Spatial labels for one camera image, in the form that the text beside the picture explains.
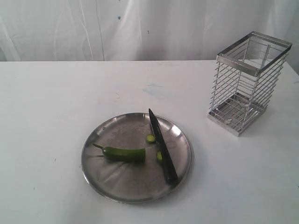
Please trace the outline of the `black knife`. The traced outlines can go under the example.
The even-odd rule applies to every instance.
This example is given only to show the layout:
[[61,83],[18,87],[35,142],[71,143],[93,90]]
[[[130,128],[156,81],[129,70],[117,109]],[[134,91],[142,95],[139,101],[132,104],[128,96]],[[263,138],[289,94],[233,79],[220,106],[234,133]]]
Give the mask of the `black knife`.
[[160,130],[159,122],[154,115],[153,111],[149,108],[149,119],[152,127],[152,131],[156,138],[156,141],[160,145],[160,151],[162,156],[162,166],[166,182],[169,184],[174,184],[178,181],[178,175],[175,170],[174,164],[172,162],[170,153],[168,151],[167,145],[164,141],[162,131]]

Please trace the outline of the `white backdrop curtain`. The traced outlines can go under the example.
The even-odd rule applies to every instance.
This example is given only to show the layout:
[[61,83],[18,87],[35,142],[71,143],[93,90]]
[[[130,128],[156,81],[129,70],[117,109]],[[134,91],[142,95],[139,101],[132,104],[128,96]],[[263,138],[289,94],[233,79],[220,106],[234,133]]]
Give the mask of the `white backdrop curtain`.
[[299,48],[296,0],[3,0],[9,61],[204,60],[251,31]]

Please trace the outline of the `green chili pepper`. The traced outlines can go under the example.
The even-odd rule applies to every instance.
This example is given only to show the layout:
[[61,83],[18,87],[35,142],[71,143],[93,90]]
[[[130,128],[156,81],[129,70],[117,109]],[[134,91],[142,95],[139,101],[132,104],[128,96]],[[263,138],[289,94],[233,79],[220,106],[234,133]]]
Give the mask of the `green chili pepper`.
[[113,161],[125,161],[125,162],[135,162],[135,161],[145,161],[146,149],[120,149],[115,147],[103,147],[98,144],[93,143],[93,146],[100,148],[104,157]]

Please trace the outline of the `green chili slice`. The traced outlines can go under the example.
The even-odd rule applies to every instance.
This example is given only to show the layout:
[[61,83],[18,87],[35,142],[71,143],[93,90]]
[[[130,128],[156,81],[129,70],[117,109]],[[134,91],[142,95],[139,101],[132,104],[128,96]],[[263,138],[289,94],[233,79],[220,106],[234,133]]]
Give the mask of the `green chili slice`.
[[157,161],[158,161],[158,162],[162,162],[162,161],[163,161],[161,151],[158,151],[158,152],[157,152],[157,154],[156,154],[156,158],[157,158]]
[[156,142],[156,138],[153,134],[148,134],[146,136],[146,142],[149,143],[149,144],[153,144]]

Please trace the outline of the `round steel plate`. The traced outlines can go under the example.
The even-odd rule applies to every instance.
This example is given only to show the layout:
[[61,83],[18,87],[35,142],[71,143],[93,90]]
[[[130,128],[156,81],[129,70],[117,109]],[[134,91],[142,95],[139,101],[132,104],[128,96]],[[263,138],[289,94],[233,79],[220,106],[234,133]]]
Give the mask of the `round steel plate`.
[[100,195],[121,203],[160,199],[182,184],[192,163],[192,146],[171,121],[157,118],[177,182],[167,182],[161,147],[153,138],[150,117],[135,112],[111,118],[87,138],[81,153],[86,181]]

